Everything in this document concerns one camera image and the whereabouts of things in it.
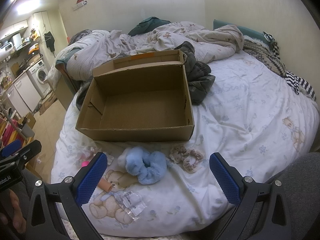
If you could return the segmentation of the person left hand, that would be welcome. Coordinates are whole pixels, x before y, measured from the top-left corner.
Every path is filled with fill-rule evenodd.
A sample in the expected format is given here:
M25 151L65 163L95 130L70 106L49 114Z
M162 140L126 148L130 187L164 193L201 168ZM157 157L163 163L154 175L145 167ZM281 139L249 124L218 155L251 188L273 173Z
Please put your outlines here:
M1 206L3 206L6 213L1 212L1 221L7 225L12 221L15 230L23 235L26 230L26 220L23 217L20 201L14 191L7 189L1 193Z

